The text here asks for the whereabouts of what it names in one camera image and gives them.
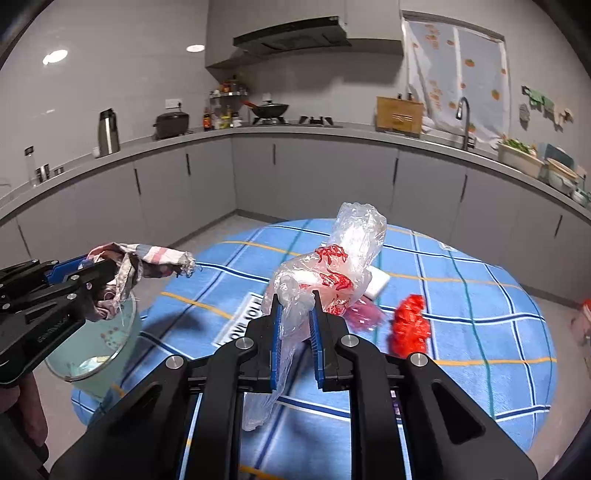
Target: frying pan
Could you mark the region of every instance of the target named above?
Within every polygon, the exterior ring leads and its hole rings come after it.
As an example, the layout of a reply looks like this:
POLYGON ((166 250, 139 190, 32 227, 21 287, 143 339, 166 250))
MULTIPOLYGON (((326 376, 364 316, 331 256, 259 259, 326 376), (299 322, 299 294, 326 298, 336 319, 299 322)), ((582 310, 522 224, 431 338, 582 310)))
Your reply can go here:
POLYGON ((256 116, 260 118, 277 118, 282 116, 289 105, 286 103, 273 103, 270 100, 267 100, 264 105, 255 105, 248 100, 242 100, 242 103, 246 106, 249 106, 256 116))

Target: wooden box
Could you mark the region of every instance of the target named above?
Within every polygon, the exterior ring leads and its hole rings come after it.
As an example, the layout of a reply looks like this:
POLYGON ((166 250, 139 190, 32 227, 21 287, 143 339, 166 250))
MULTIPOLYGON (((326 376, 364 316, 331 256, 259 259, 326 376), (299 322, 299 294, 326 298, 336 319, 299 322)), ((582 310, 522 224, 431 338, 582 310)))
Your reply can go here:
POLYGON ((411 100, 378 97, 376 127, 380 130, 420 135, 423 125, 423 104, 411 100))

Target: gray cabinet door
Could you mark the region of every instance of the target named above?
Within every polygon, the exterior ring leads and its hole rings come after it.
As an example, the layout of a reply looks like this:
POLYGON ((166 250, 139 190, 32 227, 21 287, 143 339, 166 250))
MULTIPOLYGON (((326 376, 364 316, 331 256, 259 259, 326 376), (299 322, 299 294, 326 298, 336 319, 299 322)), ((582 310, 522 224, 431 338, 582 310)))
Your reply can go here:
POLYGON ((449 244, 498 265, 517 218, 520 191, 510 181, 468 168, 449 244))
POLYGON ((541 195, 521 189, 517 219, 501 266, 526 286, 556 293, 560 269, 549 264, 564 210, 541 195))
POLYGON ((236 204, 241 210, 279 217, 275 140, 263 135, 232 138, 236 204))
POLYGON ((545 264, 550 293, 582 303, 591 296, 591 225, 563 210, 545 264))
POLYGON ((200 142, 185 152, 196 230, 236 209, 232 143, 229 138, 200 142))
POLYGON ((449 243, 465 180, 466 167, 400 150, 389 222, 449 243))
POLYGON ((85 178, 75 189, 85 253, 109 242, 149 244, 132 162, 85 178))
POLYGON ((364 142, 278 139, 277 216, 334 218, 343 202, 370 203, 387 216, 397 153, 397 148, 364 142))
POLYGON ((168 247, 195 230, 184 148, 134 161, 139 199, 153 245, 168 247))
POLYGON ((0 268, 30 259, 25 242, 18 231, 17 220, 13 218, 0 226, 0 268))
MULTIPOLYGON (((77 217, 80 213, 92 218, 93 210, 79 212, 76 189, 68 186, 52 191, 51 195, 30 206, 18 215, 18 223, 29 246, 33 258, 40 261, 69 260, 87 254, 84 230, 80 228, 77 217)), ((95 203, 93 208, 102 208, 95 203)), ((109 229, 110 224, 102 225, 109 229)))

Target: window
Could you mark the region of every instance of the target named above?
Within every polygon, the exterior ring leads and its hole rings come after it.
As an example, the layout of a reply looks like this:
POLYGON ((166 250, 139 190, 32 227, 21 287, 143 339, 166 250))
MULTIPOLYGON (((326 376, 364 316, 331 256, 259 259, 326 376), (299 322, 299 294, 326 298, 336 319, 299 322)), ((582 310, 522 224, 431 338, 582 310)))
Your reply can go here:
POLYGON ((470 128, 479 142, 494 146, 509 131, 509 72, 505 43, 445 22, 404 22, 408 85, 425 104, 423 131, 463 135, 458 100, 470 103, 470 128))

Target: metal screw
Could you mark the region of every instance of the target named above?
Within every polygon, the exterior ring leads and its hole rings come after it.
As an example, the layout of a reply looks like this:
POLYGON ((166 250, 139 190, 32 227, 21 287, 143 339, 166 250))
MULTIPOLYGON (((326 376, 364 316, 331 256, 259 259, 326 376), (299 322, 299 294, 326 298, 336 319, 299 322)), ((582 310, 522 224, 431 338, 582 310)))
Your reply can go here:
POLYGON ((340 343, 345 346, 356 346, 359 345, 359 339, 355 335, 344 335, 340 338, 340 343))
POLYGON ((236 347, 240 350, 248 350, 254 344, 255 342, 252 341, 252 338, 248 337, 240 337, 238 340, 236 340, 236 347))
POLYGON ((166 359, 166 366, 171 370, 176 370, 183 366, 184 360, 182 356, 173 355, 166 359))
POLYGON ((427 365, 428 361, 429 359, 424 353, 413 353, 410 356, 410 362, 415 365, 415 367, 424 367, 427 365))

